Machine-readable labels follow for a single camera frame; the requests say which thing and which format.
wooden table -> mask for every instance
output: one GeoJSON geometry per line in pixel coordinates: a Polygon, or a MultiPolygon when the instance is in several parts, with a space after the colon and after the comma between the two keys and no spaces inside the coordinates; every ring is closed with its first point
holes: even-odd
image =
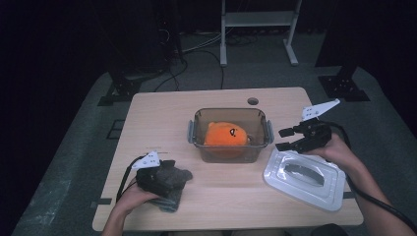
{"type": "MultiPolygon", "coordinates": [[[[363,216],[354,199],[343,200],[342,209],[326,212],[296,201],[267,186],[263,173],[274,144],[293,142],[300,135],[282,139],[278,131],[297,125],[304,106],[311,105],[302,88],[252,88],[139,93],[132,104],[92,227],[101,231],[115,204],[126,167],[134,158],[151,150],[159,158],[176,160],[176,167],[190,170],[181,204],[166,213],[152,204],[136,208],[126,219],[125,230],[167,231],[198,229],[244,229],[316,226],[327,223],[358,225],[363,216]],[[258,105],[250,105],[254,97],[258,105]],[[203,162],[199,150],[187,141],[187,126],[194,114],[207,107],[256,107],[263,110],[275,134],[255,163],[218,164],[203,162]]],[[[129,180],[134,178],[132,171],[129,180]]]]}

plastic container lid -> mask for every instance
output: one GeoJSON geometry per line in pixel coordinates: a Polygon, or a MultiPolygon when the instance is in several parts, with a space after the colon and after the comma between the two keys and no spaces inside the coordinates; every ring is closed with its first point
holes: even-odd
{"type": "Polygon", "coordinates": [[[346,175],[319,156],[275,148],[264,179],[276,190],[308,205],[328,211],[341,208],[346,175]]]}

black curtain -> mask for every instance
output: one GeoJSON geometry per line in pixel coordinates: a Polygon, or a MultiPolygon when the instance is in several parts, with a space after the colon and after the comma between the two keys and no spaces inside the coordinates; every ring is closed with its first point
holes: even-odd
{"type": "Polygon", "coordinates": [[[415,136],[416,23],[413,0],[339,0],[316,63],[342,66],[355,60],[378,80],[415,136]]]}

human hand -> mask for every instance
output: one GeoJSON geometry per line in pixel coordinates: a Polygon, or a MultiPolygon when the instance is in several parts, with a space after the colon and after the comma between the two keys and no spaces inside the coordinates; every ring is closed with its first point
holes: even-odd
{"type": "Polygon", "coordinates": [[[139,188],[138,184],[136,183],[136,179],[134,178],[128,185],[120,200],[117,202],[114,209],[128,215],[134,208],[142,205],[148,200],[156,198],[158,198],[158,195],[151,192],[146,192],[139,188]]]}
{"type": "Polygon", "coordinates": [[[331,140],[324,147],[319,147],[303,154],[319,155],[327,161],[333,162],[345,172],[349,172],[356,165],[362,164],[361,160],[335,133],[331,134],[331,140]]]}

metal stand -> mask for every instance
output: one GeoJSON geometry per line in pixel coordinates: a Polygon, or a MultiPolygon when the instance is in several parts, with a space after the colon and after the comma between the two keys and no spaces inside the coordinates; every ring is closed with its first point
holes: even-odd
{"type": "Polygon", "coordinates": [[[298,60],[291,43],[297,25],[302,0],[297,1],[294,11],[281,12],[243,12],[226,13],[226,1],[221,2],[221,42],[220,65],[227,66],[226,28],[228,27],[275,27],[290,26],[288,38],[283,39],[292,66],[298,65],[298,60]]]}

